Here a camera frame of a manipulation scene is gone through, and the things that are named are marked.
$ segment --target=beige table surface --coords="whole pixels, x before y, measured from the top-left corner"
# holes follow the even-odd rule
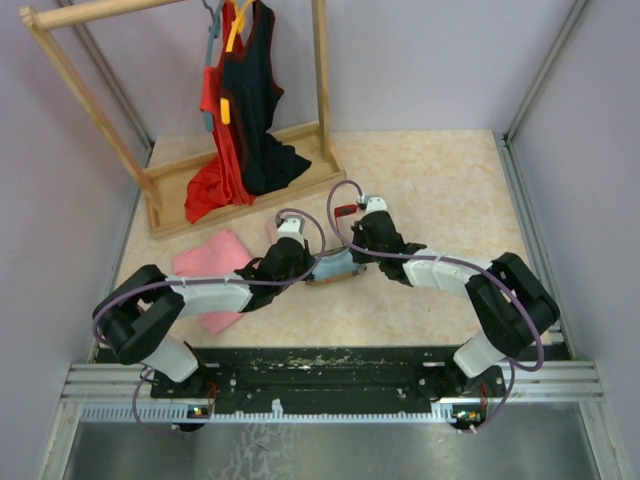
[[[505,251],[525,257],[500,159],[489,130],[336,133],[333,142],[350,179],[388,203],[407,242],[470,258],[496,258]],[[160,137],[152,165],[211,148],[210,136]],[[335,205],[353,203],[344,187]],[[326,193],[292,205],[322,221],[329,247],[340,243],[325,218]],[[266,223],[277,208],[157,242],[146,212],[137,207],[119,280],[147,263],[172,273],[177,254],[204,244],[212,234],[234,230],[255,256],[270,245]],[[311,251],[319,237],[307,224]],[[171,333],[202,346],[382,346],[447,345],[466,341],[479,329],[468,301],[429,289],[388,281],[377,268],[348,281],[321,287],[292,286],[266,308],[245,315],[219,335],[198,319],[183,318]]]

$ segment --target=light blue object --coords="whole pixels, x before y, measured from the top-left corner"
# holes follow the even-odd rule
[[[353,256],[348,249],[333,255],[322,257],[313,270],[313,281],[322,282],[328,278],[337,277],[346,273],[364,271],[364,266],[353,261]]]
[[[205,66],[211,66],[211,56],[213,55],[213,42],[220,36],[220,14],[222,13],[222,6],[225,0],[221,0],[218,4],[218,8],[214,11],[213,8],[207,3],[207,0],[202,0],[204,8],[211,13],[211,26],[209,27],[209,40],[207,41],[207,56],[205,58]],[[213,132],[213,115],[211,112],[204,112],[204,127],[207,132]]]

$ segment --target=blue hanger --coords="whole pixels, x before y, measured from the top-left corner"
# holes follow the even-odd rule
[[[214,11],[213,8],[207,3],[207,0],[202,0],[204,8],[209,10],[211,14],[211,26],[209,27],[209,40],[207,43],[207,56],[205,58],[205,66],[211,66],[211,56],[213,54],[213,42],[220,36],[220,14],[222,12],[222,6],[226,0],[221,0],[218,4],[218,8]],[[204,112],[204,126],[207,132],[213,132],[213,116],[211,112]]]

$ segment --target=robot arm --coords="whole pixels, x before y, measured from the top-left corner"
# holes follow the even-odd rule
[[[469,260],[447,254],[447,259],[461,260],[460,264],[440,261],[444,253],[404,242],[382,198],[362,197],[358,203],[365,215],[352,228],[354,245],[370,251],[435,259],[380,258],[354,250],[356,262],[376,262],[390,280],[411,287],[437,288],[467,298],[473,304],[482,330],[462,345],[450,362],[450,367],[459,370],[456,373],[463,373],[466,379],[481,375],[505,357],[517,358],[534,339],[523,317],[500,289],[464,264],[475,264],[500,279],[523,304],[539,333],[558,319],[557,304],[517,255],[505,253],[495,260]]]
[[[140,268],[96,308],[94,318],[114,299],[126,298],[99,319],[104,340],[123,365],[145,364],[176,383],[204,378],[206,368],[186,344],[168,334],[169,329],[184,316],[251,312],[270,304],[287,287],[269,282],[295,279],[313,266],[315,259],[302,235],[303,228],[302,217],[287,217],[278,227],[278,241],[264,258],[255,258],[244,268],[217,279],[165,275],[155,265]],[[163,286],[130,295],[158,282]]]

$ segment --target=black tank top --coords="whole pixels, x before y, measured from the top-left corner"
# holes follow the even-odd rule
[[[220,96],[229,100],[232,132],[246,190],[263,195],[285,188],[311,166],[267,133],[284,90],[271,70],[275,15],[260,0],[253,4],[251,34],[240,53],[224,55]]]

